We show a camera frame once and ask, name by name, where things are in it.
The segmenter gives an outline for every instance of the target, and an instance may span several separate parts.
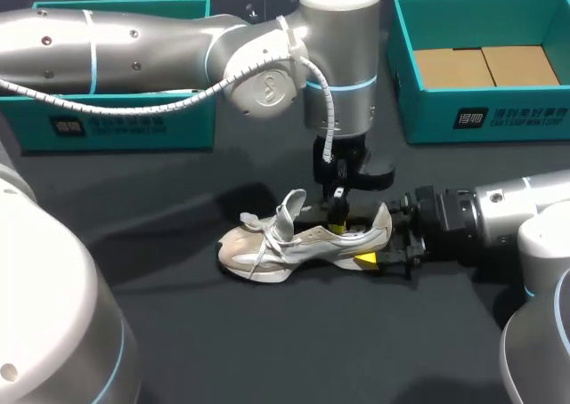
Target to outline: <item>shoe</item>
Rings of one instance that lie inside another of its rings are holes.
[[[218,259],[228,271],[256,282],[282,282],[308,260],[320,259],[353,271],[377,269],[355,259],[384,248],[392,233],[392,218],[381,204],[369,230],[337,235],[316,226],[297,235],[293,222],[305,203],[306,192],[292,190],[277,207],[275,216],[259,220],[242,213],[242,226],[218,242]]]

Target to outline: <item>yellow block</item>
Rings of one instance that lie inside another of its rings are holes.
[[[332,233],[336,233],[337,235],[345,233],[346,232],[346,223],[345,224],[330,224],[329,230]]]
[[[376,253],[367,253],[366,255],[357,255],[354,257],[356,260],[376,264]]]

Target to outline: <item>white cable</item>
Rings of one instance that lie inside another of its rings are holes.
[[[77,103],[75,101],[63,100],[59,97],[55,97],[50,94],[40,93],[39,91],[26,88],[25,86],[16,85],[11,82],[4,81],[3,79],[0,79],[0,88],[8,90],[12,93],[17,93],[19,95],[30,97],[32,99],[41,101],[43,103],[52,104],[53,106],[57,106],[58,108],[73,110],[87,115],[141,117],[141,116],[155,115],[157,113],[168,113],[168,112],[174,112],[176,110],[187,109],[190,106],[199,103],[200,101],[204,101],[208,97],[212,97],[213,95],[220,93],[221,91],[223,91],[225,87],[233,84],[238,79],[252,76],[264,66],[278,61],[297,61],[297,60],[294,59],[292,54],[290,53],[285,55],[266,56],[261,61],[257,62],[255,65],[244,68],[235,75],[233,75],[232,77],[227,77],[226,79],[223,79],[219,83],[209,87],[207,90],[201,93],[194,94],[193,96],[187,99],[176,101],[173,103],[162,104],[158,106],[148,106],[143,108],[102,108],[98,106],[91,106],[88,104]],[[310,60],[306,59],[305,57],[299,57],[298,61],[300,61],[301,64],[303,64],[305,67],[307,67],[309,70],[311,70],[314,73],[315,77],[319,81],[319,84],[321,85],[322,92],[324,94],[325,103],[327,106],[327,133],[325,137],[324,149],[322,151],[322,159],[326,163],[330,163],[332,158],[331,155],[332,139],[335,133],[335,108],[332,100],[332,93],[330,92],[327,79],[324,77],[322,72],[319,70],[319,68],[317,68],[317,66],[314,63],[312,63]]]

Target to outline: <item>cardboard box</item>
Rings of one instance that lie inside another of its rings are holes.
[[[198,19],[210,14],[209,0],[112,0],[43,2],[33,8],[147,13],[168,18]],[[190,92],[66,95],[63,99],[95,106],[123,108],[167,104]],[[0,112],[13,130],[22,154],[46,152],[161,151],[211,149],[214,145],[216,100],[210,98],[166,115],[97,117],[79,115],[27,97],[0,97]]]
[[[570,0],[395,0],[410,143],[570,139]]]

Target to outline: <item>shoe sole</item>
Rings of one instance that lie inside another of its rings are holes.
[[[220,247],[221,246],[218,243],[218,245],[216,246],[216,250],[219,251]],[[338,268],[344,269],[346,271],[377,271],[378,270],[378,266],[376,264],[357,261],[353,257],[346,258],[346,259],[332,259],[332,260],[324,259],[324,260],[326,262],[332,263],[335,266],[337,266]],[[237,275],[238,277],[247,279],[249,281],[264,282],[267,284],[278,284],[280,282],[285,281],[291,275],[291,273],[293,273],[293,271],[296,268],[298,268],[299,266],[301,266],[304,263],[304,262],[302,262],[299,264],[291,265],[289,268],[283,269],[281,271],[254,272],[251,276],[249,276],[249,272],[238,271],[236,269],[232,269],[232,268],[224,265],[223,263],[221,263],[219,261],[219,259],[218,259],[218,262],[220,263],[220,265],[222,265],[222,267],[224,269],[226,269],[227,271],[229,271],[233,275]]]

